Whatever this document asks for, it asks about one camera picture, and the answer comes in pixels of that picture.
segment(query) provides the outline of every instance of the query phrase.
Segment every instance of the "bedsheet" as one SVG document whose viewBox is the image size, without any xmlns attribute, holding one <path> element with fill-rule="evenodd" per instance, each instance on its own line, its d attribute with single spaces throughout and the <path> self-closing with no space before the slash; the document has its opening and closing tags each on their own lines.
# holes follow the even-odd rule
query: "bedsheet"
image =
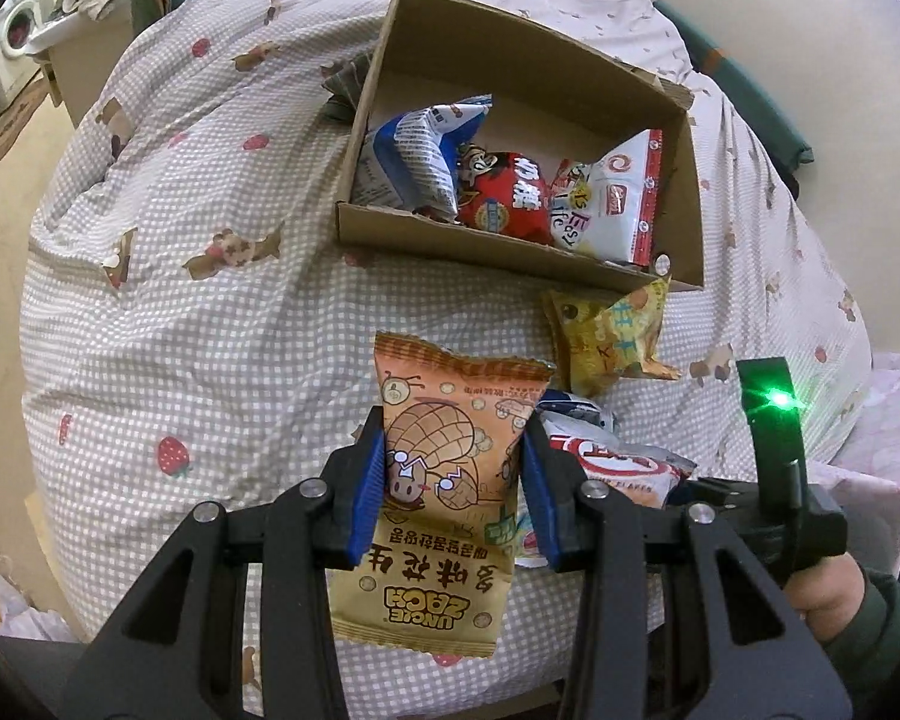
<svg viewBox="0 0 900 720">
<path fill-rule="evenodd" d="M 732 359 L 785 355 L 808 457 L 830 461 L 864 397 L 863 319 L 672 23 L 649 0 L 476 1 L 695 94 L 706 288 L 667 305 L 659 355 L 682 381 L 612 389 L 624 437 L 754 478 Z M 65 589 L 90 632 L 194 503 L 271 501 L 351 441 L 379 397 L 377 329 L 466 354 L 550 355 L 545 282 L 367 262 L 334 243 L 347 130 L 320 117 L 320 83 L 373 45 L 388 2 L 185 1 L 127 50 L 50 182 L 21 309 L 24 413 Z M 232 245 L 242 266 L 194 266 L 212 245 Z M 248 644 L 258 592 L 254 573 Z M 339 641 L 351 716 L 456 712 L 559 677 L 579 592 L 576 576 L 519 571 L 491 659 L 440 665 Z"/>
</svg>

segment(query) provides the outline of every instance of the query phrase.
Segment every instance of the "green light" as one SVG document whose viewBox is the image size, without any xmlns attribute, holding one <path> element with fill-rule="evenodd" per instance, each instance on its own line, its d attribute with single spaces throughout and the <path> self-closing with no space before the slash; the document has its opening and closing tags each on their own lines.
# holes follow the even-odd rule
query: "green light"
<svg viewBox="0 0 900 720">
<path fill-rule="evenodd" d="M 766 397 L 767 402 L 771 406 L 780 409 L 782 412 L 792 412 L 792 410 L 802 408 L 803 406 L 799 400 L 794 398 L 789 392 L 784 392 L 782 389 L 770 389 L 766 393 Z"/>
</svg>

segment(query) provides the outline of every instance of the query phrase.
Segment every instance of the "blue package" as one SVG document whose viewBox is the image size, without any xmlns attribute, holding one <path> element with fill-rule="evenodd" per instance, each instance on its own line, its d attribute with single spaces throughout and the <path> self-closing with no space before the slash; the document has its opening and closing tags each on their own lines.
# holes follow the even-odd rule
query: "blue package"
<svg viewBox="0 0 900 720">
<path fill-rule="evenodd" d="M 490 95 L 396 116 L 367 133 L 357 160 L 351 202 L 457 217 L 458 150 L 493 104 Z"/>
<path fill-rule="evenodd" d="M 573 419 L 589 422 L 591 425 L 604 428 L 607 432 L 617 432 L 617 418 L 610 410 L 602 409 L 592 400 L 564 392 L 561 389 L 548 389 L 544 391 L 536 404 L 538 410 L 543 412 L 562 413 Z"/>
</svg>

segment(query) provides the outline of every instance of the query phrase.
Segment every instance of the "cardboard box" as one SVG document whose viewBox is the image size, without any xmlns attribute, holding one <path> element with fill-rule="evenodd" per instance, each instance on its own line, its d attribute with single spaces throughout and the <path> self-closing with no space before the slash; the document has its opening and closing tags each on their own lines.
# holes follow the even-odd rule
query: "cardboard box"
<svg viewBox="0 0 900 720">
<path fill-rule="evenodd" d="M 629 293 L 655 276 L 631 266 L 349 202 L 367 127 L 409 110 L 491 93 L 476 143 L 520 151 L 549 181 L 566 157 L 596 162 L 649 128 L 663 130 L 653 256 L 673 290 L 703 286 L 700 195 L 686 110 L 693 95 L 531 20 L 468 0 L 392 0 L 338 183 L 338 240 L 348 247 L 505 269 Z"/>
</svg>

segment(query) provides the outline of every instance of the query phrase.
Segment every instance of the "human hand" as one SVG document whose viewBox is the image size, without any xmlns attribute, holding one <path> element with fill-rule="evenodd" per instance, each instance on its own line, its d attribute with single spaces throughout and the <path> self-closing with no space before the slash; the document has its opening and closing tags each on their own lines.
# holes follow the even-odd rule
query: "human hand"
<svg viewBox="0 0 900 720">
<path fill-rule="evenodd" d="M 844 552 L 790 576 L 783 593 L 804 615 L 814 638 L 826 644 L 850 624 L 864 601 L 866 578 L 856 560 Z"/>
</svg>

